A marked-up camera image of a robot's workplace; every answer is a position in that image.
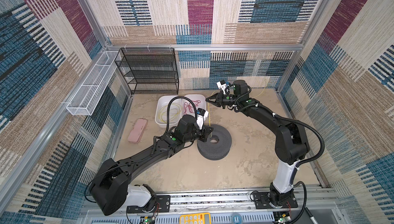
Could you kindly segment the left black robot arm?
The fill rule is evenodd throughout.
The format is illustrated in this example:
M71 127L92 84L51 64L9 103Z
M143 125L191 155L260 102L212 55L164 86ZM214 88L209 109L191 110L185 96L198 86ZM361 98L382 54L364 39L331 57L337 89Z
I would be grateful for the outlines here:
M158 208L156 193L147 184L132 186L131 182L154 164L168 159L195 140L206 142L213 128L205 125L209 113L195 108L193 115L184 115L175 127L166 127L162 136L153 138L149 148L122 160L104 161L87 191L105 216L114 214L122 206L134 206L144 212Z

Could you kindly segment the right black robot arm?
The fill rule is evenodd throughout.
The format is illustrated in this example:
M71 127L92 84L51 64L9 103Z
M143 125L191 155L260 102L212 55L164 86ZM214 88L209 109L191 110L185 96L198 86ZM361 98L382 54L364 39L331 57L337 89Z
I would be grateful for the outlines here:
M252 88L244 80L235 80L233 83L221 80L216 85L219 92L208 97L208 103L255 119L275 135L275 153L279 164L266 196L272 208L283 207L294 197L293 190L297 186L294 179L300 166L323 155L325 143L322 135L312 126L283 117L250 97ZM310 158L306 157L310 151L306 130L310 130L320 143L318 153Z

